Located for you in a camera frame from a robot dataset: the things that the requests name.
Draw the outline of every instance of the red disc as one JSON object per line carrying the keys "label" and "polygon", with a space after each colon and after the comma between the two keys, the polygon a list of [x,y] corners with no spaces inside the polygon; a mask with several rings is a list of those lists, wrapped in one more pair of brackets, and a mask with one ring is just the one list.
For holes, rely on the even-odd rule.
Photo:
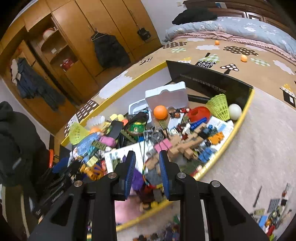
{"label": "red disc", "polygon": [[191,122],[199,121],[200,119],[206,117],[207,121],[210,119],[211,112],[207,107],[199,106],[188,112],[188,117]]}

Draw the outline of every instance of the green checkered pattern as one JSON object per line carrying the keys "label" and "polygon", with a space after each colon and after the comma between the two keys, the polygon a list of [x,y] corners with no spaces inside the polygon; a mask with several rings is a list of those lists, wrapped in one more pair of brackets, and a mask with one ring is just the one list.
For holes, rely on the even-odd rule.
{"label": "green checkered pattern", "polygon": [[255,62],[255,64],[261,64],[262,66],[270,66],[269,63],[265,62],[264,60],[251,58],[251,61]]}
{"label": "green checkered pattern", "polygon": [[217,62],[217,63],[220,62],[219,57],[216,54],[201,58],[199,61],[210,61],[210,62]]}
{"label": "green checkered pattern", "polygon": [[184,51],[186,51],[186,49],[184,49],[184,48],[172,49],[172,53],[179,53],[179,52],[184,52]]}

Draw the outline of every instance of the blue gripper pad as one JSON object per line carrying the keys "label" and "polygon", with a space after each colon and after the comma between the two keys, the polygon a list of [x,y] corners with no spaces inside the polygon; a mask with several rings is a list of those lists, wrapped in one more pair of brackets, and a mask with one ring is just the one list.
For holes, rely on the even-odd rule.
{"label": "blue gripper pad", "polygon": [[126,157],[126,164],[129,163],[128,172],[124,181],[124,196],[127,199],[131,192],[131,182],[133,180],[133,171],[136,165],[136,154],[134,151],[129,151]]}
{"label": "blue gripper pad", "polygon": [[168,175],[167,175],[167,172],[165,169],[165,158],[163,155],[166,155],[165,151],[161,151],[159,153],[159,167],[160,167],[160,172],[161,172],[161,178],[163,181],[163,190],[164,190],[166,198],[169,199],[170,198],[170,186],[169,186],[169,181],[168,181]]}

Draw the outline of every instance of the silver screw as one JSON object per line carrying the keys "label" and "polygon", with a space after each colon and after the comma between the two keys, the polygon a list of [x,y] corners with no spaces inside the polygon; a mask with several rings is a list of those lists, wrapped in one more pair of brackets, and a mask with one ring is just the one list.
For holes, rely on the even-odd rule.
{"label": "silver screw", "polygon": [[76,186],[76,187],[80,187],[81,185],[82,185],[82,181],[80,181],[80,180],[74,182],[74,186]]}
{"label": "silver screw", "polygon": [[177,174],[178,178],[185,178],[186,177],[186,174],[184,172],[179,172]]}
{"label": "silver screw", "polygon": [[113,179],[113,178],[117,177],[117,174],[115,172],[111,172],[111,173],[108,174],[108,177],[110,179]]}
{"label": "silver screw", "polygon": [[215,188],[218,188],[218,187],[220,187],[220,182],[212,181],[212,186],[215,187]]}

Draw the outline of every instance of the pink blanket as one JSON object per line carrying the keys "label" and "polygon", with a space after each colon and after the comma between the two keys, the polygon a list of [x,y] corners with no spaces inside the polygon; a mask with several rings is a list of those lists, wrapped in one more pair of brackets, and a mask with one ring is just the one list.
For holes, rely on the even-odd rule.
{"label": "pink blanket", "polygon": [[192,32],[192,33],[184,33],[177,35],[174,40],[176,39],[183,39],[183,38],[202,38],[202,39],[217,39],[217,40],[226,40],[226,41],[233,41],[237,43],[243,43],[248,45],[253,45],[256,47],[260,47],[262,49],[268,50],[274,54],[277,54],[287,61],[291,62],[295,65],[296,59],[293,58],[290,54],[283,51],[279,47],[267,44],[261,41],[252,40],[252,39],[246,39],[240,36],[234,36],[231,34],[223,33],[223,32],[217,32],[217,31],[204,31],[204,32]]}

